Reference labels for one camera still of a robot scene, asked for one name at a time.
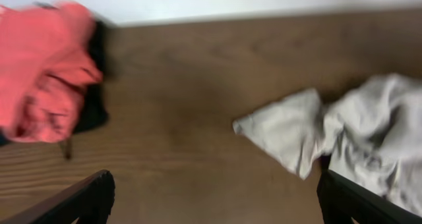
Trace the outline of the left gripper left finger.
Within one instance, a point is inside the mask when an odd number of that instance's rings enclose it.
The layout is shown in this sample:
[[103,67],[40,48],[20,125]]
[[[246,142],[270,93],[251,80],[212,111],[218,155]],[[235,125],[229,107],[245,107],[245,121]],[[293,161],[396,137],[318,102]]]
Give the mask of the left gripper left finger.
[[101,170],[1,223],[106,224],[114,201],[113,175]]

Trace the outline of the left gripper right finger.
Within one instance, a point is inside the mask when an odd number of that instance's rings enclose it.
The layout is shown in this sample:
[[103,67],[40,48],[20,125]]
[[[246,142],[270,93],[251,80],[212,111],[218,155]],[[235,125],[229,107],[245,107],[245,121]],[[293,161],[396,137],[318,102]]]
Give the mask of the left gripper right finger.
[[330,170],[321,174],[317,195],[325,224],[421,224],[421,217]]

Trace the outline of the beige t-shirt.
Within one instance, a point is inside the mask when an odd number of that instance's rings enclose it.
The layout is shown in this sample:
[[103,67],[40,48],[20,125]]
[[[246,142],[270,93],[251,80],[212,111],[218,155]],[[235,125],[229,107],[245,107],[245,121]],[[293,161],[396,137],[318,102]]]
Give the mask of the beige t-shirt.
[[306,179],[327,155],[331,171],[421,214],[421,81],[374,76],[327,105],[311,88],[237,119],[233,130]]

